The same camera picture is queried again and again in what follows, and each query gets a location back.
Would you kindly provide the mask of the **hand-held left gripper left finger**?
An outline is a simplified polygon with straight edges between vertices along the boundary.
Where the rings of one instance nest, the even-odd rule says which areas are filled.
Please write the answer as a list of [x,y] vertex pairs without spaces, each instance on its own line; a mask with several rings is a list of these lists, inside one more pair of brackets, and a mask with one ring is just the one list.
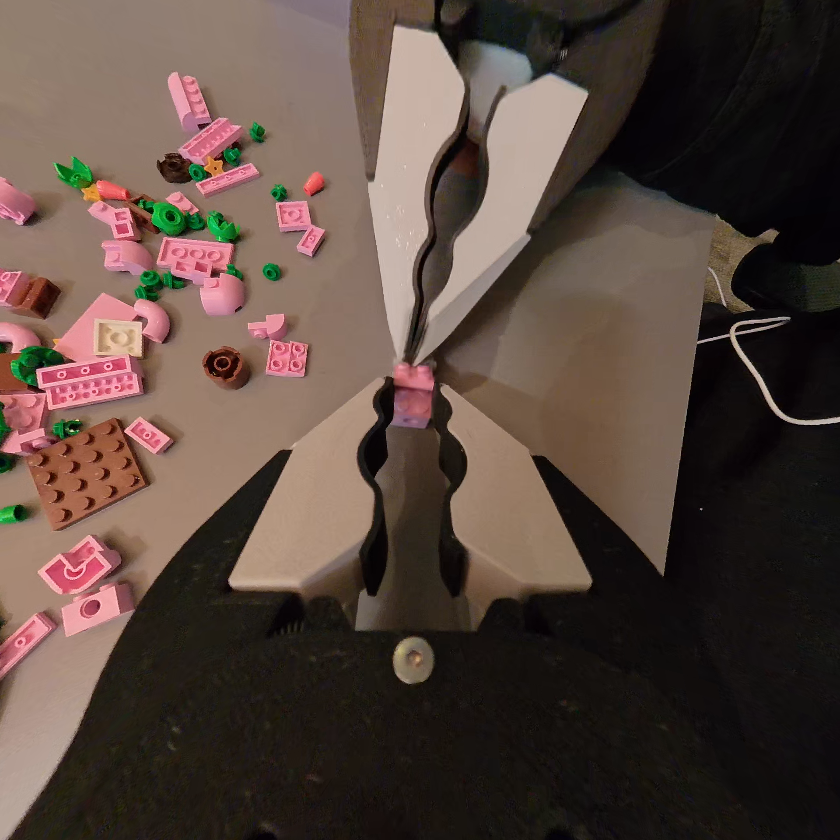
[[375,595],[388,556],[382,490],[394,382],[379,377],[298,440],[228,577],[305,600]]

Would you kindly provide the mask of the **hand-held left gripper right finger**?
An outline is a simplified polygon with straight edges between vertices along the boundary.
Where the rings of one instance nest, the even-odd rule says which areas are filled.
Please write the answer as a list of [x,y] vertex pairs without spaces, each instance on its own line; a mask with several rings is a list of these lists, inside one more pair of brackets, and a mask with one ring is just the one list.
[[469,607],[587,592],[592,576],[528,448],[447,385],[436,386],[435,431],[448,592]]

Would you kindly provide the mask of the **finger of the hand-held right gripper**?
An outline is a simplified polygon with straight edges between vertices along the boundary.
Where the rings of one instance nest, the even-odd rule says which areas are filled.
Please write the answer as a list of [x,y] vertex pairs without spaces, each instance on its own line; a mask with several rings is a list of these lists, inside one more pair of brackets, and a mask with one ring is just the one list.
[[449,337],[531,239],[530,227],[588,99],[554,73],[500,93],[486,124],[482,192],[453,236],[451,268],[428,306],[413,362]]
[[467,89],[444,42],[396,25],[376,165],[368,185],[381,288],[395,358],[411,363],[421,275],[434,238],[433,187],[463,129]]

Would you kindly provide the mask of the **pink toy brick assembly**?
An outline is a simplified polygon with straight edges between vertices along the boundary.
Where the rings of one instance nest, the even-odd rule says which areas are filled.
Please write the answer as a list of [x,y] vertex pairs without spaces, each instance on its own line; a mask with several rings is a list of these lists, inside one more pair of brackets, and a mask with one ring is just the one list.
[[426,428],[432,416],[434,370],[427,364],[412,366],[406,362],[393,370],[394,427]]

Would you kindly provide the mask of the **person's right forearm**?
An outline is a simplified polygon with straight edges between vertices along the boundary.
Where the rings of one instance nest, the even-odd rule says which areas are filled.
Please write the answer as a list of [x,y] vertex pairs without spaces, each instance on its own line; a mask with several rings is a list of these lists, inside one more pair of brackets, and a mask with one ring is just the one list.
[[606,159],[744,234],[838,212],[839,2],[669,2]]

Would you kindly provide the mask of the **brown round brick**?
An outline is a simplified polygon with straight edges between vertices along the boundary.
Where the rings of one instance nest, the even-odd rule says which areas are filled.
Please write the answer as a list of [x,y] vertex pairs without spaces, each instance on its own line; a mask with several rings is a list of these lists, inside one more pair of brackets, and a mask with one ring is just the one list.
[[204,354],[203,372],[219,388],[238,391],[250,379],[250,368],[242,354],[231,347],[222,346]]

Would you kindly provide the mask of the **brown studded plate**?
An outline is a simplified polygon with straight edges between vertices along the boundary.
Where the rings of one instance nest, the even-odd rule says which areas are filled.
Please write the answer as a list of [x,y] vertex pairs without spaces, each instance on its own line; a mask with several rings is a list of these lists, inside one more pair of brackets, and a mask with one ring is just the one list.
[[53,531],[68,529],[149,485],[116,417],[41,448],[24,462]]

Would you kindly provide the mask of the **person's black clothed body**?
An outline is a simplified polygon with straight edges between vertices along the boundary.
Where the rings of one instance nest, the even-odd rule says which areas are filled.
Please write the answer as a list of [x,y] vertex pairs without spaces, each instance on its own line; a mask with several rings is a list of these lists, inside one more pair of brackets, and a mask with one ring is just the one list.
[[773,241],[701,324],[666,579],[735,722],[720,735],[769,838],[838,838],[838,261]]

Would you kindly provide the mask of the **pile of small toy bricks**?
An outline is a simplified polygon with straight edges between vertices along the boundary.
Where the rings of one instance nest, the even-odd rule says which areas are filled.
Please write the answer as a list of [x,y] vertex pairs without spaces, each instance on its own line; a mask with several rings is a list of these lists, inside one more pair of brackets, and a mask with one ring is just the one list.
[[[264,372],[268,338],[249,321],[288,308],[312,271],[294,256],[299,234],[277,232],[269,181],[292,180],[303,124],[282,118],[248,87],[223,85],[213,106],[242,123],[238,168],[260,177],[204,198],[193,181],[153,175],[159,149],[180,129],[160,129],[163,95],[97,98],[92,109],[25,125],[2,114],[2,193],[35,199],[22,226],[2,222],[2,291],[20,282],[26,316],[2,308],[2,696],[39,696],[69,685],[85,651],[121,626],[199,518],[263,461],[288,448],[329,408],[320,348],[309,373]],[[293,143],[288,143],[289,134]],[[96,356],[95,319],[143,324],[143,358]],[[207,351],[238,350],[249,382],[226,391],[203,372]],[[53,531],[25,457],[110,418],[149,485],[67,529]],[[114,591],[132,592],[118,606]]]

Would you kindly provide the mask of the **white square plate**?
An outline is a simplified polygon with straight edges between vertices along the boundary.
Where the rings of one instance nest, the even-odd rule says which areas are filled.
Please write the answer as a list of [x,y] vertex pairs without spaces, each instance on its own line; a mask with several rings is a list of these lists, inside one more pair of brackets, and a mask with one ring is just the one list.
[[96,318],[92,328],[92,352],[96,356],[144,357],[143,324],[140,321]]

